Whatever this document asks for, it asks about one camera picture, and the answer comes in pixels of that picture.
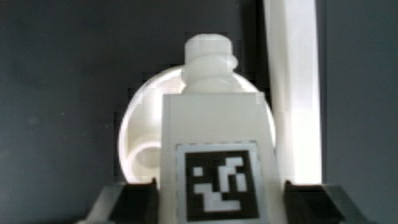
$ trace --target bright light strip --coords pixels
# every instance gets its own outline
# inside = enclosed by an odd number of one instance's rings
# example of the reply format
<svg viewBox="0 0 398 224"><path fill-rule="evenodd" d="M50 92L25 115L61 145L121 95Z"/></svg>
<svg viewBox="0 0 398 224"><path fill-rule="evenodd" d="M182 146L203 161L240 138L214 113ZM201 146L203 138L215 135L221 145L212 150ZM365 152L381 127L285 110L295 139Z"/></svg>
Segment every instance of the bright light strip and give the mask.
<svg viewBox="0 0 398 224"><path fill-rule="evenodd" d="M322 183L315 0L265 0L272 108L283 181Z"/></svg>

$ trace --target white plastic object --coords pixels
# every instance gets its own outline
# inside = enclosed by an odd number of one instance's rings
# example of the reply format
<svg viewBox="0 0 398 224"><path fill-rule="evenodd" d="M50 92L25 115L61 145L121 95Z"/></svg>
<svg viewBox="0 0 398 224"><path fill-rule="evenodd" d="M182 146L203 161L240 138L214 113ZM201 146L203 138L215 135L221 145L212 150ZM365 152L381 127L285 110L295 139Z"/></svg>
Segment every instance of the white plastic object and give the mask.
<svg viewBox="0 0 398 224"><path fill-rule="evenodd" d="M160 152L160 224L176 223L286 223L283 206L283 186L278 170L276 148L272 141L272 118L263 93L242 93L233 78L237 59L231 55L231 42L221 35L199 35L187 43L187 64L183 67L183 81L187 84L183 94L167 94L164 97L164 124L162 124L162 152ZM233 151L240 156L230 158ZM253 177L256 199L253 203L262 208L258 217L247 218L240 200L222 199L221 192L212 187L221 182L221 191L230 191L226 179L212 180L215 174L208 173L210 183L196 182L187 172L196 172L201 166L206 172L230 172L228 161L240 162L253 153L249 163L260 164L246 173ZM224 165L214 165L212 158L222 153ZM208 153L210 161L199 167L189 166L189 158L199 160ZM247 188L246 175L237 175L240 190ZM212 212L235 211L237 219L196 222L190 219L192 194L203 194L205 209L201 215Z"/></svg>
<svg viewBox="0 0 398 224"><path fill-rule="evenodd" d="M247 79L233 74L244 92L258 92ZM125 113L119 130L119 162L130 183L150 183L160 172L164 94L182 93L182 66L167 69L144 83Z"/></svg>
<svg viewBox="0 0 398 224"><path fill-rule="evenodd" d="M242 92L237 66L231 40L219 34L199 34L185 44L183 93Z"/></svg>
<svg viewBox="0 0 398 224"><path fill-rule="evenodd" d="M162 156L160 156L160 224L190 223L185 222L187 200L178 196L187 185L182 183L185 177L180 174L187 167L180 158L185 158L182 152L183 145L230 144L231 149L246 150L246 142L256 144L256 158L262 174L254 175L256 180L263 178L260 184L260 207L265 211L269 222L256 220L222 220L221 223L278 223L286 224L286 214L283 206L283 186L278 171L278 158L272 144L272 125L269 119L267 102L262 93L190 93L166 95L164 99L164 132L162 132ZM203 194L217 196L219 191ZM230 210L242 207L235 204Z"/></svg>

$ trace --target dark background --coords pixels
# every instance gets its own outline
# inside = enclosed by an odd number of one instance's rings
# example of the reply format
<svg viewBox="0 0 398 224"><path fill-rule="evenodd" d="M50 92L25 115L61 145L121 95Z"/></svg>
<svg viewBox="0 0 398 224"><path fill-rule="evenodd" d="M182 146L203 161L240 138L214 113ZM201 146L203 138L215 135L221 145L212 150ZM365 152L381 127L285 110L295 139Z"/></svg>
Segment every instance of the dark background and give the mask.
<svg viewBox="0 0 398 224"><path fill-rule="evenodd" d="M398 220L398 1L318 0L324 177ZM228 35L269 92L256 0L0 0L0 223L71 223L123 180L118 126L196 33Z"/></svg>
<svg viewBox="0 0 398 224"><path fill-rule="evenodd" d="M123 180L118 128L132 94L183 64L198 33L233 40L258 65L256 1L0 1L0 223L71 223Z"/></svg>
<svg viewBox="0 0 398 224"><path fill-rule="evenodd" d="M324 177L398 223L398 1L318 0Z"/></svg>

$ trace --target white block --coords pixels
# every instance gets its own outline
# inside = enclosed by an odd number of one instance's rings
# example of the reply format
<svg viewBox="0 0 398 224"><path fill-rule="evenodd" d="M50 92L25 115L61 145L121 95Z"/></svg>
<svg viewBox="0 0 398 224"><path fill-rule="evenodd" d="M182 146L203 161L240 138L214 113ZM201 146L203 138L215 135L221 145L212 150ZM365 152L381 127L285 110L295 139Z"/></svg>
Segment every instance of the white block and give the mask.
<svg viewBox="0 0 398 224"><path fill-rule="evenodd" d="M262 93L166 95L160 156L160 224L178 221L178 146L183 144L256 144L263 197L260 204L270 223L285 224L283 187L274 154L269 105ZM196 223L262 223L214 221Z"/></svg>

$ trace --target black square pattern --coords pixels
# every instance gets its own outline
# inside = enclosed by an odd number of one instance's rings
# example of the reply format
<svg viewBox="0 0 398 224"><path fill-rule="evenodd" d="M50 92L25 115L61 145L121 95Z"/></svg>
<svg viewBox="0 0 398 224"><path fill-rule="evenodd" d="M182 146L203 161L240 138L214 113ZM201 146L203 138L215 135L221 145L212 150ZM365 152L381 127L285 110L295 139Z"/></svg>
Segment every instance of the black square pattern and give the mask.
<svg viewBox="0 0 398 224"><path fill-rule="evenodd" d="M260 218L249 151L189 152L185 175L187 220Z"/></svg>

